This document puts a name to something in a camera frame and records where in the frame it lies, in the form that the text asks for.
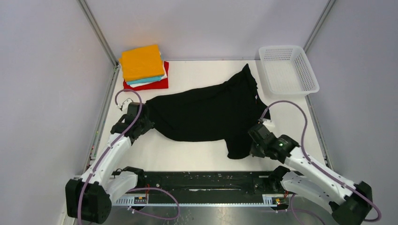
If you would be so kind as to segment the black t shirt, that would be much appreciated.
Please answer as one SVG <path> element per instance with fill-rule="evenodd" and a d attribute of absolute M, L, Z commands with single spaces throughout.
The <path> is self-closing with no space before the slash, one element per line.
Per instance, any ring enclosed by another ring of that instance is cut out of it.
<path fill-rule="evenodd" d="M 248 64 L 221 84 L 156 96 L 145 105 L 154 128 L 168 139 L 224 140 L 230 159 L 249 156 L 253 141 L 248 130 L 267 107 Z"/>

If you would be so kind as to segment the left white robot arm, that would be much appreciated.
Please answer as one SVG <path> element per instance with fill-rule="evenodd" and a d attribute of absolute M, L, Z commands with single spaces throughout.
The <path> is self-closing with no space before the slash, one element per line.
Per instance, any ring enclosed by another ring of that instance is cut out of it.
<path fill-rule="evenodd" d="M 133 143 L 152 129 L 145 104 L 129 103 L 127 112 L 112 126 L 102 155 L 78 178 L 65 186 L 67 215 L 97 224 L 108 218 L 112 204 L 130 189 L 145 188 L 143 169 L 127 166 L 113 177 L 113 172 Z"/>

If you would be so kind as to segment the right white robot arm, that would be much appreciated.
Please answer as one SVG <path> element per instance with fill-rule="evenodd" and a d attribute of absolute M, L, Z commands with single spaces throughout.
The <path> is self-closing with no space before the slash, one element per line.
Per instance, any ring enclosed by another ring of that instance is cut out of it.
<path fill-rule="evenodd" d="M 355 183 L 309 154 L 287 135 L 276 137 L 265 125 L 248 131 L 253 140 L 251 154 L 281 163 L 269 176 L 275 193 L 298 194 L 328 211 L 340 225 L 360 225 L 371 211 L 372 188 L 364 181 Z"/>

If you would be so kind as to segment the red folded t shirt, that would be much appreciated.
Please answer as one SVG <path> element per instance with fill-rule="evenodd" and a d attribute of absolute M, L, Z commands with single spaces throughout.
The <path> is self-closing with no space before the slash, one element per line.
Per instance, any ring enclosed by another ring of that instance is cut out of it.
<path fill-rule="evenodd" d="M 169 82 L 168 82 L 168 77 L 156 81 L 156 82 L 149 82 L 149 83 L 141 83 L 141 84 L 127 84 L 125 80 L 123 80 L 123 87 L 125 89 L 130 89 L 134 91 L 139 91 L 139 90 L 159 90 L 159 89 L 168 89 L 169 88 Z"/>

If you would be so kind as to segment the orange folded t shirt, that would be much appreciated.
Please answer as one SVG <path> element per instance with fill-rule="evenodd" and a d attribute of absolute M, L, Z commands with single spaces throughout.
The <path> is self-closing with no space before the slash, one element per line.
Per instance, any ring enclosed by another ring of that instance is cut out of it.
<path fill-rule="evenodd" d="M 125 81 L 163 76 L 163 60 L 158 45 L 148 45 L 122 52 L 119 62 Z"/>

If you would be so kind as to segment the white plastic basket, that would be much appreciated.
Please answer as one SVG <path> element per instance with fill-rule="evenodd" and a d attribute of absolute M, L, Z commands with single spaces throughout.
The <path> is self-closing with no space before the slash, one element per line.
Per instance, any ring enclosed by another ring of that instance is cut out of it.
<path fill-rule="evenodd" d="M 319 91 L 318 81 L 302 47 L 263 46 L 259 48 L 259 57 L 270 95 L 293 98 Z"/>

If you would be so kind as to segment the aluminium frame rail right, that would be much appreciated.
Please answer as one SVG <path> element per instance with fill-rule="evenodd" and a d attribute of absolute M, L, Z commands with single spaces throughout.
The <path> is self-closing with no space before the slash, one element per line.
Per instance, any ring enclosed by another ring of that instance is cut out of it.
<path fill-rule="evenodd" d="M 311 48 L 315 38 L 318 36 L 319 31 L 321 30 L 323 24 L 326 22 L 330 12 L 332 11 L 332 8 L 334 7 L 335 3 L 337 0 L 328 0 L 326 6 L 322 10 L 321 15 L 319 16 L 317 22 L 315 23 L 315 26 L 313 27 L 307 41 L 304 44 L 303 50 L 305 52 L 308 52 L 308 50 Z"/>

